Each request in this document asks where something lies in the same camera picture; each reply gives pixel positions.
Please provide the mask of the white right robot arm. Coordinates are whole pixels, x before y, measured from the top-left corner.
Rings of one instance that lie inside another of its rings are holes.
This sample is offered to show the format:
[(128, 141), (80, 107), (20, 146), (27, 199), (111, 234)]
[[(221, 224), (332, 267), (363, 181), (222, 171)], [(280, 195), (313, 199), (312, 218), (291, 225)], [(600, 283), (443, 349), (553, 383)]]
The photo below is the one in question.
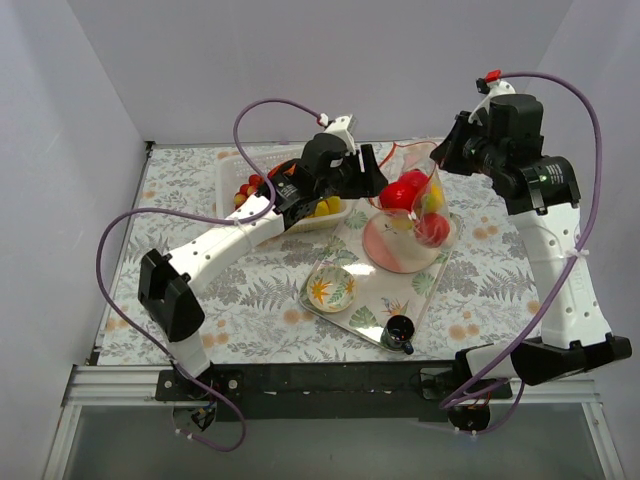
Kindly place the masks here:
[(571, 163), (543, 154), (543, 106), (529, 94), (487, 96), (462, 111), (432, 159), (444, 171), (481, 173), (504, 200), (526, 249), (541, 301), (541, 333), (518, 338), (505, 359), (488, 344), (459, 351), (452, 383), (475, 397), (489, 379), (519, 378), (534, 386), (595, 370), (632, 354), (628, 338), (612, 333), (578, 243), (580, 191)]

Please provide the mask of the clear zip top bag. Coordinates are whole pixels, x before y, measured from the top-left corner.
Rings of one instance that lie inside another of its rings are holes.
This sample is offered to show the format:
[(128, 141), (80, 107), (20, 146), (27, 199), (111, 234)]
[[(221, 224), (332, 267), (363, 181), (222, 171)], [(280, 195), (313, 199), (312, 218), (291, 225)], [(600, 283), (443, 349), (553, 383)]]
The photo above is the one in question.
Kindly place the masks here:
[[(446, 261), (457, 238), (457, 226), (449, 212), (444, 187), (439, 177), (439, 167), (430, 158), (431, 152), (437, 145), (438, 143), (431, 139), (414, 141), (407, 144), (395, 143), (391, 147), (389, 153), (380, 162), (380, 169), (382, 173), (385, 174), (389, 183), (397, 181), (403, 173), (414, 169), (421, 170), (430, 177), (429, 183), (426, 185), (424, 190), (418, 194), (416, 201), (414, 202), (413, 209), (410, 212), (407, 211), (414, 218), (415, 225), (418, 220), (425, 215), (421, 207), (421, 198), (423, 194), (428, 190), (429, 186), (431, 184), (437, 184), (443, 191), (445, 206), (437, 213), (443, 215), (449, 221), (451, 231), (448, 238), (440, 246), (441, 252), (436, 258), (436, 261), (429, 267), (435, 266), (437, 264), (442, 264)], [(379, 202), (379, 196), (371, 199), (369, 203), (376, 209), (375, 213), (381, 210), (392, 210), (382, 208)]]

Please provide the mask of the yellow banana bunch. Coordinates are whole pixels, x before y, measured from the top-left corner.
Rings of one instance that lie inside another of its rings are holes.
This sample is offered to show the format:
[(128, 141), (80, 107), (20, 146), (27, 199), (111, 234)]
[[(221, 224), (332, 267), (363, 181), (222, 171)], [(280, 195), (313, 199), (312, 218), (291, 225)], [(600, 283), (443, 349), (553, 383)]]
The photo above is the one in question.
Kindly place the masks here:
[(396, 212), (390, 216), (389, 222), (397, 231), (412, 231), (415, 227), (415, 221), (406, 212)]

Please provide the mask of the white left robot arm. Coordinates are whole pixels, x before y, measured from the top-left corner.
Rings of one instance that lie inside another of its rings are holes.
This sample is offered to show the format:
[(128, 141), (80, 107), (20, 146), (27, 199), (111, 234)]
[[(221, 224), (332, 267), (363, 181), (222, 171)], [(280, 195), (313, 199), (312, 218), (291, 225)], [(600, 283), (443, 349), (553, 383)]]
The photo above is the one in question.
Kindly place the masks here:
[(387, 184), (372, 145), (351, 148), (336, 134), (319, 133), (221, 225), (166, 254), (151, 250), (143, 256), (138, 300), (160, 327), (180, 372), (178, 387), (188, 398), (203, 399), (213, 386), (198, 294), (254, 247), (312, 214), (320, 201), (375, 197)]

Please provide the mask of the red apple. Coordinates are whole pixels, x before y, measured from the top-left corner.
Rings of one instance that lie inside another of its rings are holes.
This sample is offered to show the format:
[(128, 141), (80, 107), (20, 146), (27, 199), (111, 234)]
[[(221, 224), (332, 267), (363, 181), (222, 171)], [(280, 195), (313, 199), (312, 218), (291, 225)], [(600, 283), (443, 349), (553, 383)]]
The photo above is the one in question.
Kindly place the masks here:
[(423, 171), (414, 169), (403, 173), (397, 181), (389, 183), (380, 193), (379, 202), (383, 209), (410, 212), (418, 194), (429, 183), (430, 177)]

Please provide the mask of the yellow mango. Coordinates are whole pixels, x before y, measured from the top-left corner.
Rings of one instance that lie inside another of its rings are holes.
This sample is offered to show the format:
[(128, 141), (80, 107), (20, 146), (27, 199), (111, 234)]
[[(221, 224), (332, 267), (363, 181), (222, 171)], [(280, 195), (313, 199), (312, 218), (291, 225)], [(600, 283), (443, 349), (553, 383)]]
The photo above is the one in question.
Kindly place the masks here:
[(440, 186), (431, 184), (421, 198), (422, 211), (427, 213), (437, 213), (445, 206), (444, 194)]

